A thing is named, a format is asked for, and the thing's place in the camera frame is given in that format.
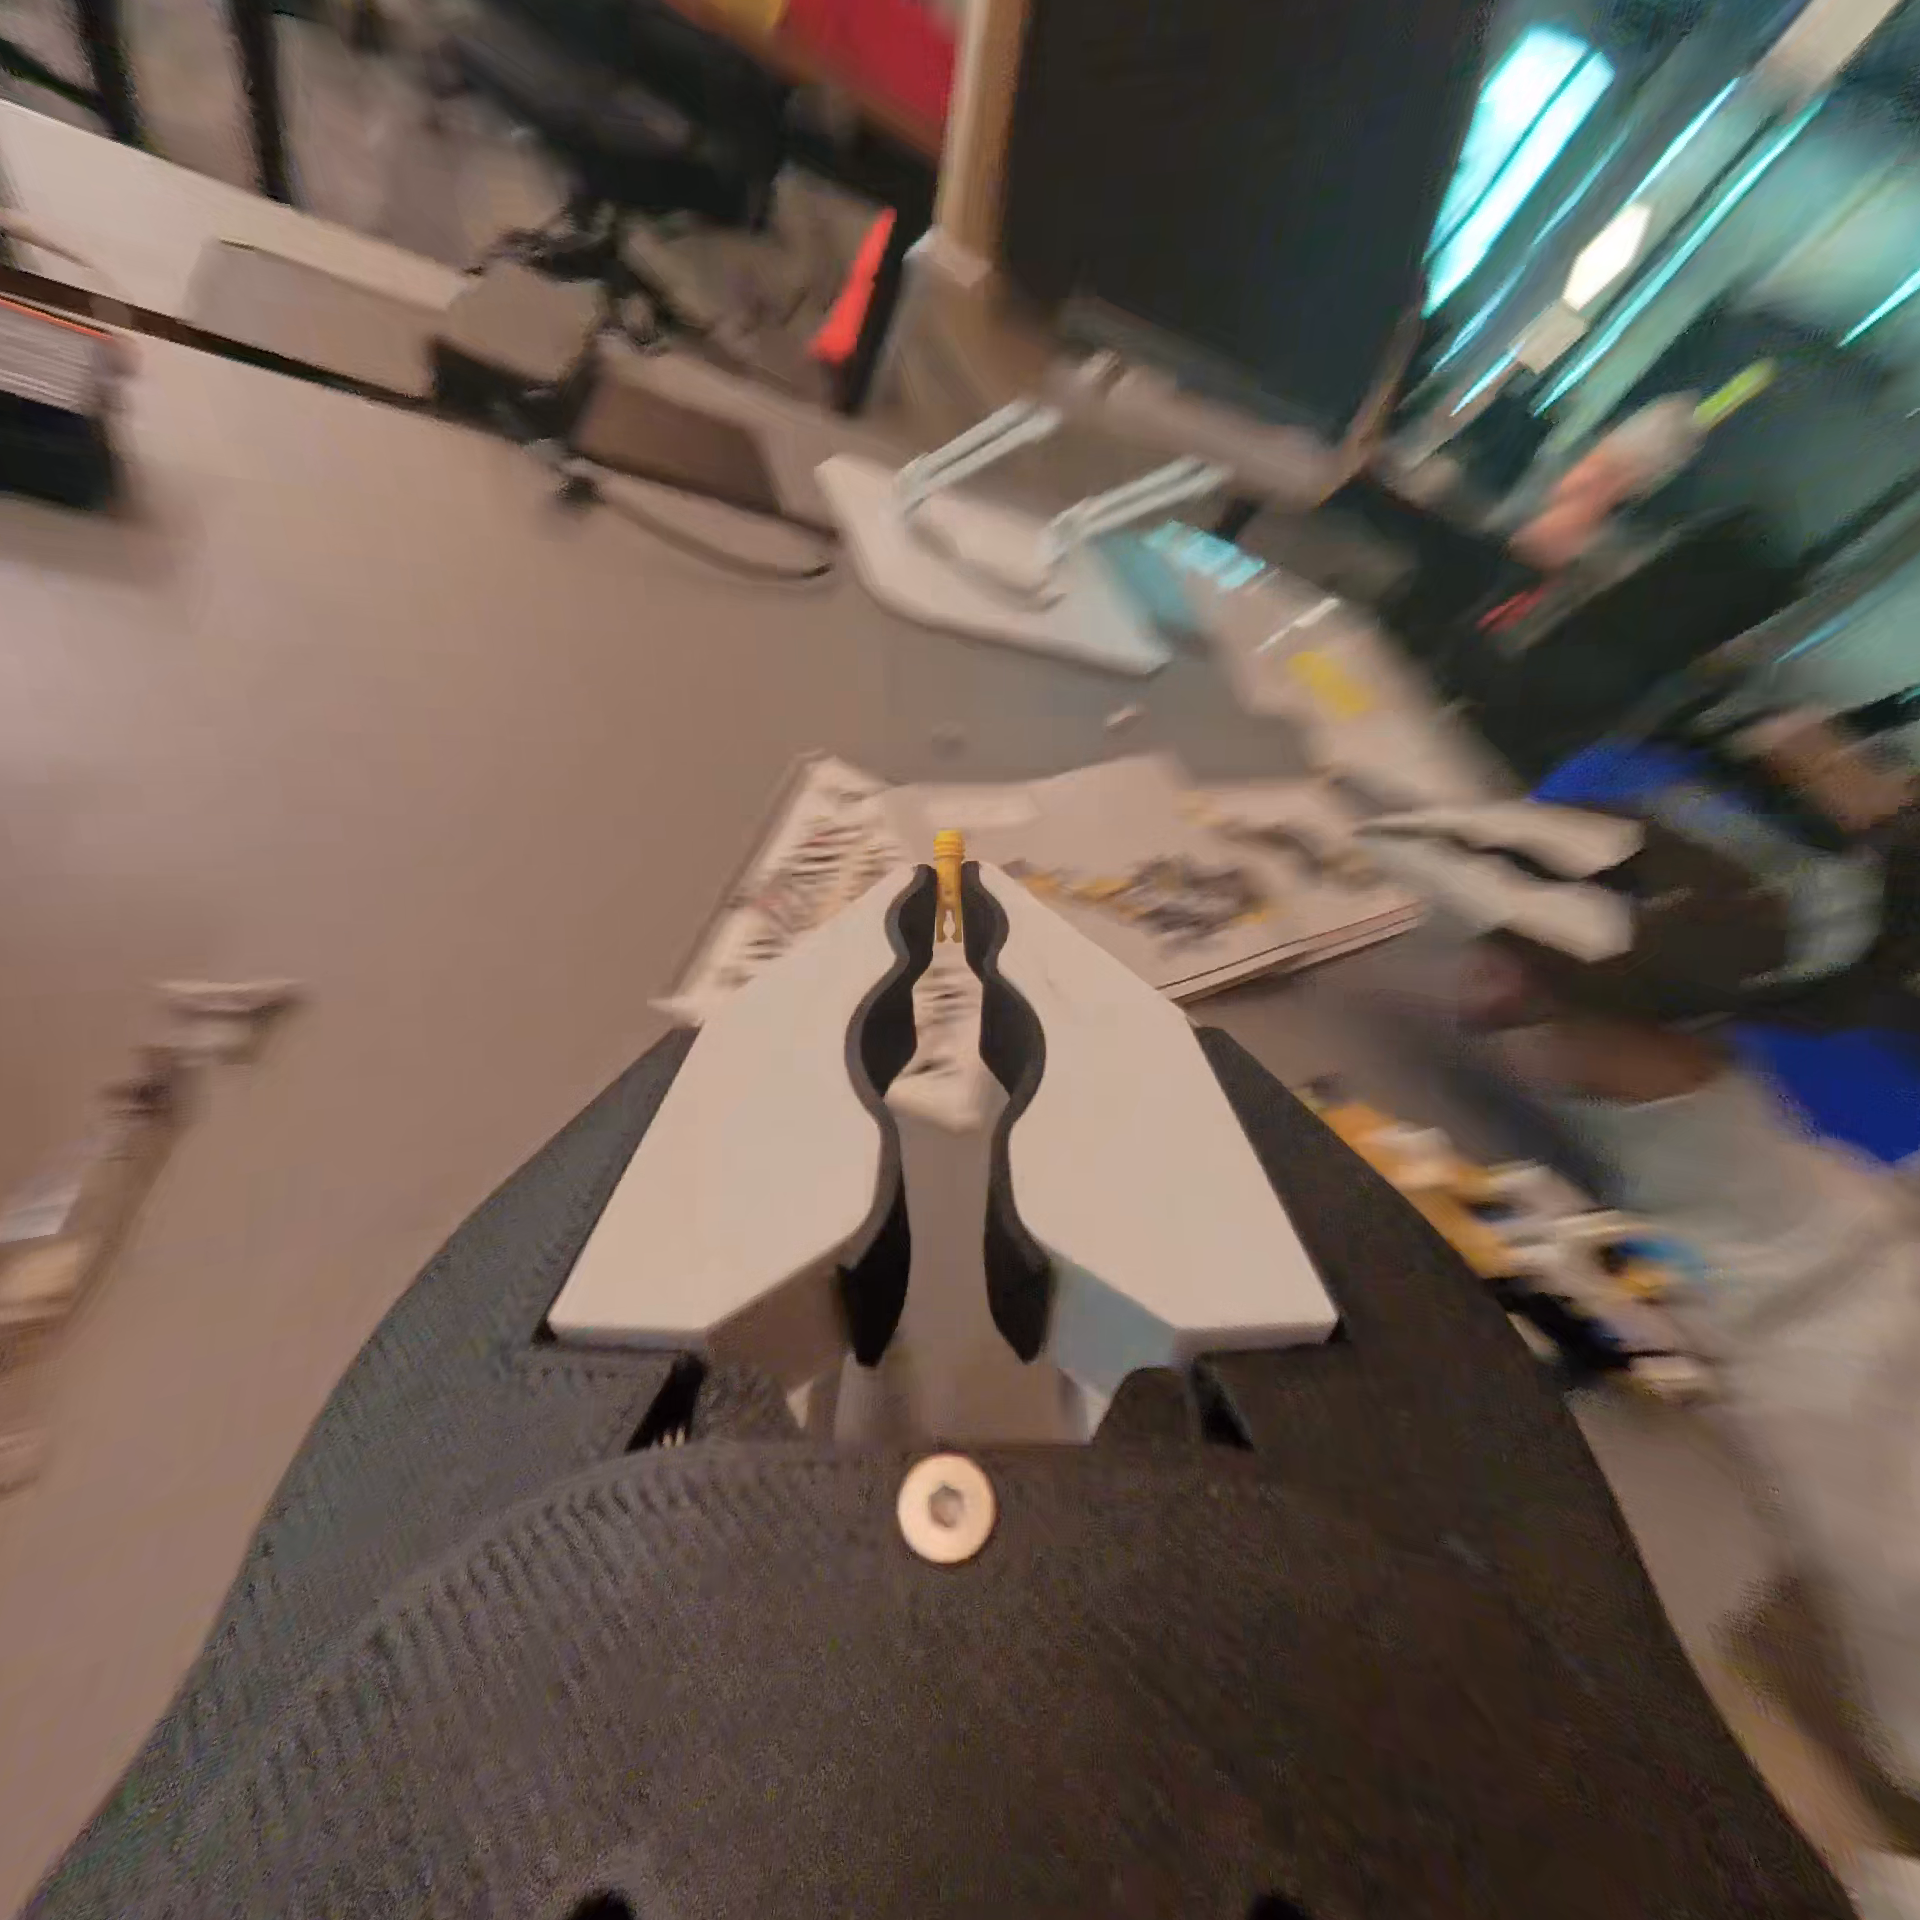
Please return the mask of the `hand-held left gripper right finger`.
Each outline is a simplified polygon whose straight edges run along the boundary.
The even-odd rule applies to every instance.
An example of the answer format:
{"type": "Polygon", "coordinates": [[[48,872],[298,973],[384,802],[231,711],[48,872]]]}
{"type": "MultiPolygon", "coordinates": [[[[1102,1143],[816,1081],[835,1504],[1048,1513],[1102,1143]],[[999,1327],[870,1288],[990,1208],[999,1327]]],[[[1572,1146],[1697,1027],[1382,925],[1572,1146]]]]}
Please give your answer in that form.
{"type": "Polygon", "coordinates": [[[965,954],[1003,1093],[986,1272],[1013,1357],[1096,1428],[1139,1373],[1323,1345],[1339,1309],[1183,1007],[975,859],[965,954]]]}

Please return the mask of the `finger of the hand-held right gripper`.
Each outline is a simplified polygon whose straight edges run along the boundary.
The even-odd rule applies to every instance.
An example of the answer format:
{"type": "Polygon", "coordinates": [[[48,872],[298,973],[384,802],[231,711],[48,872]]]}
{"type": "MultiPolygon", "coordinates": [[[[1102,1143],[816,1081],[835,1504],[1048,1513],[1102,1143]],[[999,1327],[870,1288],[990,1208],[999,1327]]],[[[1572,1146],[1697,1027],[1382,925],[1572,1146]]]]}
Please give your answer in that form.
{"type": "Polygon", "coordinates": [[[1532,876],[1455,872],[1432,887],[1432,903],[1476,937],[1512,937],[1583,966],[1633,950],[1631,907],[1597,887],[1532,876]]]}
{"type": "Polygon", "coordinates": [[[1643,825],[1560,805],[1418,806],[1357,825],[1357,846],[1416,890],[1572,890],[1633,859],[1643,825]]]}

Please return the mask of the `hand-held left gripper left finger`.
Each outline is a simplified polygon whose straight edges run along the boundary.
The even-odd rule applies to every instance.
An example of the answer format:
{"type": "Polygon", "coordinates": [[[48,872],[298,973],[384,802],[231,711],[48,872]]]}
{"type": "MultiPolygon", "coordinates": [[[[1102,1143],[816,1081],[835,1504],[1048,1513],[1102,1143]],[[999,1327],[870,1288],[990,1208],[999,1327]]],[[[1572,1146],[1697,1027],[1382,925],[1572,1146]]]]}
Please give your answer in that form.
{"type": "Polygon", "coordinates": [[[547,1309],[554,1345],[784,1391],[887,1357],[913,1268],[887,1093],[918,979],[923,868],[896,868],[704,1019],[547,1309]]]}

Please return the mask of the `yellow lego model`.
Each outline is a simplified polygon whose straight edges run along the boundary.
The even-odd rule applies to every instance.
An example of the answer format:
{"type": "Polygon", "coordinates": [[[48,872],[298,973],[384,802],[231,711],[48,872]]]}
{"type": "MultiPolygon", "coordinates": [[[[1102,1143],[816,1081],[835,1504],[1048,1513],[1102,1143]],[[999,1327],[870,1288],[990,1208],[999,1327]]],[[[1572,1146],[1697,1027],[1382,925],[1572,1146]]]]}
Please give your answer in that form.
{"type": "Polygon", "coordinates": [[[1476,1272],[1523,1342],[1564,1381],[1665,1406],[1716,1397],[1713,1364],[1674,1316],[1678,1247],[1608,1212],[1550,1164],[1481,1164],[1448,1132],[1352,1101],[1335,1078],[1302,1103],[1476,1272]]]}

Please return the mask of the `laminated instruction sheet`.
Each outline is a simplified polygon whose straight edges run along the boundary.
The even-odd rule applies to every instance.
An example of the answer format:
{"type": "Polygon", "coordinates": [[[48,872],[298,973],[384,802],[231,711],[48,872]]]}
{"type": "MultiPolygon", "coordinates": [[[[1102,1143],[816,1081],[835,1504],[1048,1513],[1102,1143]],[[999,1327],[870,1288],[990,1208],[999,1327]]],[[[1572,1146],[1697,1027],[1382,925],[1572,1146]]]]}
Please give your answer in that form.
{"type": "Polygon", "coordinates": [[[1306,764],[1363,805],[1418,810],[1518,793],[1360,596],[1179,519],[1148,527],[1142,558],[1234,702],[1284,724],[1306,764]]]}

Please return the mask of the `printed newspaper sheets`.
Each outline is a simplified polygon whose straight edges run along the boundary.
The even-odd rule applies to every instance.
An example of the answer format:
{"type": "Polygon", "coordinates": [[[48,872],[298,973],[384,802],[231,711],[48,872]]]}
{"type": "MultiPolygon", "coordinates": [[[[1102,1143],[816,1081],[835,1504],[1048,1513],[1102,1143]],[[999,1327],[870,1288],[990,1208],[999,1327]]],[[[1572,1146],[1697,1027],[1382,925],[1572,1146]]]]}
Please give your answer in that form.
{"type": "Polygon", "coordinates": [[[1328,779],[1197,787],[1172,756],[1011,783],[888,783],[807,756],[657,1007],[704,1013],[936,832],[1020,879],[1172,1000],[1306,973],[1425,921],[1328,779]]]}

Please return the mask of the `stack of booklets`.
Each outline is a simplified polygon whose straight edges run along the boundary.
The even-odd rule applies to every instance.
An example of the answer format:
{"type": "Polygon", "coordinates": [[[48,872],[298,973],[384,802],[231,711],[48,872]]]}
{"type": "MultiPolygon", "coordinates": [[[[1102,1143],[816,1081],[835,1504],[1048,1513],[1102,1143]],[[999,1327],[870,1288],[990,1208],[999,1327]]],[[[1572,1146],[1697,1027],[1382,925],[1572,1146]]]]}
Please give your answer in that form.
{"type": "Polygon", "coordinates": [[[202,1082],[250,1065],[304,987],[295,979],[173,979],[154,1000],[151,1034],[94,1095],[77,1146],[4,1195],[4,1496],[44,1472],[51,1363],[119,1260],[202,1082]]]}

